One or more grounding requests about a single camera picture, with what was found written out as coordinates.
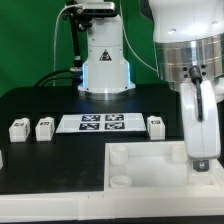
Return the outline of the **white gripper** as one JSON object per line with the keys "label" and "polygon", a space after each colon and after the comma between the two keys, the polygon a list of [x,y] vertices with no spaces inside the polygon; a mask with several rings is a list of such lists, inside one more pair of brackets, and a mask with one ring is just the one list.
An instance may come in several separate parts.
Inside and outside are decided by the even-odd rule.
{"label": "white gripper", "polygon": [[209,80],[201,83],[202,120],[198,117],[196,86],[180,84],[181,111],[186,153],[196,172],[207,172],[209,161],[221,152],[218,111],[215,94]]}

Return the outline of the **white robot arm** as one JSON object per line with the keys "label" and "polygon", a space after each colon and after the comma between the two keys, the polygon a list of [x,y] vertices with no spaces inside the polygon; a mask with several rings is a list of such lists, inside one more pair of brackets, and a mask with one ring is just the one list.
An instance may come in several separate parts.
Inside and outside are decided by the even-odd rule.
{"label": "white robot arm", "polygon": [[[78,90],[114,97],[135,87],[123,56],[123,21],[105,0],[76,0],[88,19],[88,58]],[[186,153],[197,172],[220,155],[215,88],[224,75],[224,0],[140,0],[154,22],[156,72],[180,93]]]}

